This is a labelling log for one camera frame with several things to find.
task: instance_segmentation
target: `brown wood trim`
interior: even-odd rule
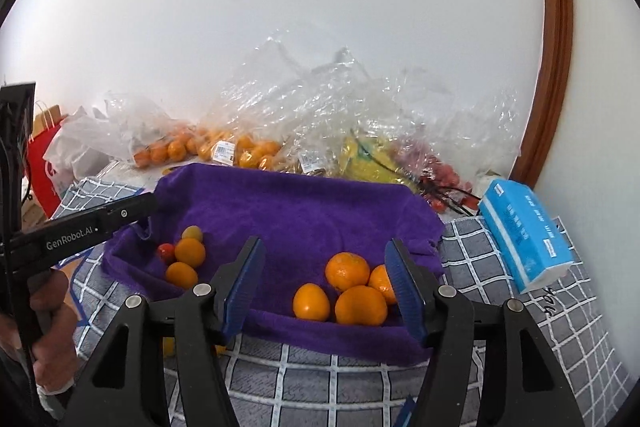
[[[545,0],[542,60],[533,106],[510,179],[534,187],[562,111],[574,42],[574,0]]]

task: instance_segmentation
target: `purple towel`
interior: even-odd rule
[[[385,245],[393,237],[404,242],[416,263],[442,275],[435,247],[443,223],[407,187],[192,164],[162,178],[156,197],[150,241],[126,227],[105,247],[102,268],[115,280],[151,300],[175,297],[182,290],[164,280],[157,245],[175,244],[182,230],[198,225],[207,251],[198,275],[209,281],[218,266],[236,258],[249,236],[257,235],[267,257],[244,332],[394,365],[428,358],[406,332],[397,307],[379,328],[302,321],[291,308],[296,290],[307,282],[322,286],[335,302],[337,295],[324,278],[327,261],[351,251],[373,268],[384,263]]]

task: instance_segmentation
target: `human hand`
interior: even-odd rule
[[[61,389],[73,378],[78,368],[73,334],[78,317],[64,303],[69,281],[58,270],[51,273],[46,283],[31,296],[31,309],[52,312],[51,328],[31,349],[36,383],[48,393]],[[17,360],[20,337],[15,321],[0,314],[0,347]]]

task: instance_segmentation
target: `screw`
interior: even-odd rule
[[[193,287],[193,293],[195,293],[198,297],[207,295],[210,291],[211,291],[211,286],[209,286],[206,282],[201,282],[200,284],[196,284]]]
[[[453,286],[449,286],[448,284],[443,284],[442,286],[440,286],[440,288],[438,288],[438,293],[440,295],[442,295],[443,297],[455,297],[457,290],[455,288],[453,288]]]
[[[127,308],[135,308],[142,304],[142,297],[140,295],[131,295],[127,297],[127,300],[124,301],[124,303]]]
[[[507,308],[512,312],[519,313],[524,309],[524,304],[522,304],[522,302],[518,301],[517,299],[509,299],[507,301]]]

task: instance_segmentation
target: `yellow package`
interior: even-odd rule
[[[339,159],[340,175],[348,180],[395,183],[418,192],[385,151],[385,143],[372,138],[345,138]]]

